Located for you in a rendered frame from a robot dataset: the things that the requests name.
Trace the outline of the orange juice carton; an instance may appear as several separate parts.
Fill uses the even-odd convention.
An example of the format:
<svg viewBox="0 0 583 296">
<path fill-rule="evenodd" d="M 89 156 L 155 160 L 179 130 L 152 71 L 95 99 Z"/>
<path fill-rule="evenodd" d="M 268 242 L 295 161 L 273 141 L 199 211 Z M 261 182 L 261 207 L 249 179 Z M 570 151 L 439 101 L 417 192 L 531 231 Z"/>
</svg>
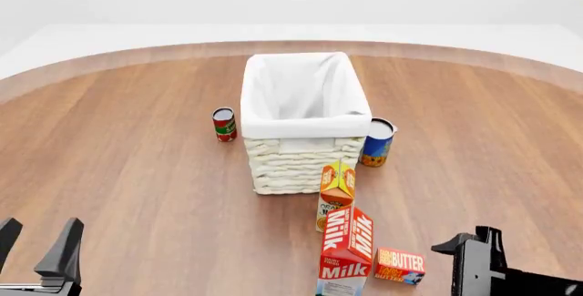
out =
<svg viewBox="0 0 583 296">
<path fill-rule="evenodd" d="M 324 232 L 329 211 L 351 206 L 355 199 L 355 171 L 341 159 L 322 169 L 316 212 L 316 231 Z"/>
</svg>

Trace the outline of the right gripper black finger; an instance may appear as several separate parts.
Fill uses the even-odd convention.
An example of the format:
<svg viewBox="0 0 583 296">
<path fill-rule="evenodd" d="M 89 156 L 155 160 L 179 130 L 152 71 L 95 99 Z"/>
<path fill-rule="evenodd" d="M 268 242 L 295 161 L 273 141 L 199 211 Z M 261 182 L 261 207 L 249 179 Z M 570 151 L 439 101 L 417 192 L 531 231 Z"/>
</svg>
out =
<svg viewBox="0 0 583 296">
<path fill-rule="evenodd" d="M 502 231 L 493 227 L 477 226 L 478 240 L 485 243 L 489 249 L 489 264 L 491 270 L 507 268 L 506 254 L 503 246 Z"/>
<path fill-rule="evenodd" d="M 431 246 L 431 251 L 454 257 L 452 296 L 490 296 L 492 278 L 505 278 L 505 269 L 490 269 L 489 249 L 476 234 L 459 233 L 445 243 Z"/>
</svg>

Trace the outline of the white woven basket cloth liner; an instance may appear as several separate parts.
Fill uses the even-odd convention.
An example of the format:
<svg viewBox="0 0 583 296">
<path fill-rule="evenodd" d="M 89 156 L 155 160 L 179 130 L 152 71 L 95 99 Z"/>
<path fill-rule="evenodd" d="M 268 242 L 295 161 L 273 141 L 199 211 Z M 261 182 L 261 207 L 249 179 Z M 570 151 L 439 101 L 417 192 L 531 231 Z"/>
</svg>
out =
<svg viewBox="0 0 583 296">
<path fill-rule="evenodd" d="M 254 55 L 240 94 L 240 136 L 257 194 L 320 190 L 322 168 L 355 167 L 372 112 L 344 52 Z"/>
</svg>

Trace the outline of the red milk carton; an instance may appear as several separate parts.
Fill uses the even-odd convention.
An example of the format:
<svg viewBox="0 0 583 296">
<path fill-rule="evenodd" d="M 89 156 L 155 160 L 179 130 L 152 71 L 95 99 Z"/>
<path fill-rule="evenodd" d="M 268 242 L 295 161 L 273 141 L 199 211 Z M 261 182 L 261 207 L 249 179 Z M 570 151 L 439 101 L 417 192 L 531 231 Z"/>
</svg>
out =
<svg viewBox="0 0 583 296">
<path fill-rule="evenodd" d="M 315 296 L 362 296 L 372 267 L 373 220 L 354 205 L 329 212 Z"/>
</svg>

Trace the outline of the blue tin with yellow print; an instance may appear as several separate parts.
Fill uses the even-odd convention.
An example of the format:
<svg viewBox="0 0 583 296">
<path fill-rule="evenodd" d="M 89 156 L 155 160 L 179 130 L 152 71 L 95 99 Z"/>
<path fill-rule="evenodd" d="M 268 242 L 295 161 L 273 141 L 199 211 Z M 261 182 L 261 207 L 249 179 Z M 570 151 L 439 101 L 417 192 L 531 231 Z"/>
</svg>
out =
<svg viewBox="0 0 583 296">
<path fill-rule="evenodd" d="M 381 167 L 387 160 L 394 135 L 398 131 L 388 120 L 373 117 L 359 157 L 366 167 Z"/>
</svg>

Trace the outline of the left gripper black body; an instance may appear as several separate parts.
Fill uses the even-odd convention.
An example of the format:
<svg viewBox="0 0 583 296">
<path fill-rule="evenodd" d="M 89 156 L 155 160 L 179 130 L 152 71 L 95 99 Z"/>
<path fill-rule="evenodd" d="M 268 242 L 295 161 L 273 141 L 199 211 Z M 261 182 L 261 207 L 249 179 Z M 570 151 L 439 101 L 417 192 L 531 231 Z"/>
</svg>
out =
<svg viewBox="0 0 583 296">
<path fill-rule="evenodd" d="M 79 296 L 82 287 L 73 281 L 39 284 L 0 284 L 0 296 Z"/>
</svg>

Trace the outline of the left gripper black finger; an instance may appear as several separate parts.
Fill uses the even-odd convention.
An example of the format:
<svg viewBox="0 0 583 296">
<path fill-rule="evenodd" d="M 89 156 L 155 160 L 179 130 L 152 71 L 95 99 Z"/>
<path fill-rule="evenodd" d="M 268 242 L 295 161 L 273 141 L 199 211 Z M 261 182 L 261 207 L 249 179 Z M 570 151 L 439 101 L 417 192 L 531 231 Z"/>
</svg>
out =
<svg viewBox="0 0 583 296">
<path fill-rule="evenodd" d="M 15 245 L 23 228 L 17 219 L 9 218 L 0 223 L 0 272 L 2 271 L 8 254 Z"/>
<path fill-rule="evenodd" d="M 35 273 L 41 277 L 41 284 L 81 284 L 80 249 L 84 224 L 80 219 L 69 219 L 57 240 L 37 263 Z"/>
</svg>

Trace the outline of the orange butter box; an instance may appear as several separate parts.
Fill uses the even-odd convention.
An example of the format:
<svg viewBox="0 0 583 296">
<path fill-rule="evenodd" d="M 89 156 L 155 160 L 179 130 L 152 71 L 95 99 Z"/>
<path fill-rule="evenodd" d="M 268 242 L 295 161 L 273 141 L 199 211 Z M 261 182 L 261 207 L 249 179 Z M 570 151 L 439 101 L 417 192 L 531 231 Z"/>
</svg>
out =
<svg viewBox="0 0 583 296">
<path fill-rule="evenodd" d="M 407 251 L 380 247 L 374 259 L 374 277 L 417 285 L 425 276 L 425 258 Z"/>
</svg>

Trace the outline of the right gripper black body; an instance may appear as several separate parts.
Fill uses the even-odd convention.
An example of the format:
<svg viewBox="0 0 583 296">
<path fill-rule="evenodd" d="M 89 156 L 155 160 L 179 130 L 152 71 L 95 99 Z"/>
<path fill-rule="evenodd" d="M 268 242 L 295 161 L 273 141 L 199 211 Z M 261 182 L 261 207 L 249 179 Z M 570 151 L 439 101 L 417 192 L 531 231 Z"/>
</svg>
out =
<svg viewBox="0 0 583 296">
<path fill-rule="evenodd" d="M 583 281 L 507 269 L 492 278 L 490 296 L 583 296 Z"/>
</svg>

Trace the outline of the red tomato tin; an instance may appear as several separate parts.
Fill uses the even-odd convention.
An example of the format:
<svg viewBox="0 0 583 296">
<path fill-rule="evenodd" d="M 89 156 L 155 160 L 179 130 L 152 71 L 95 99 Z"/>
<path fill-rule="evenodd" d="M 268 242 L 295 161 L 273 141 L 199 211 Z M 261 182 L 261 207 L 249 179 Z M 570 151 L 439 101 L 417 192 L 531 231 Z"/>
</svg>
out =
<svg viewBox="0 0 583 296">
<path fill-rule="evenodd" d="M 219 142 L 231 142 L 236 139 L 237 126 L 235 115 L 230 107 L 220 107 L 212 114 L 216 137 Z"/>
</svg>

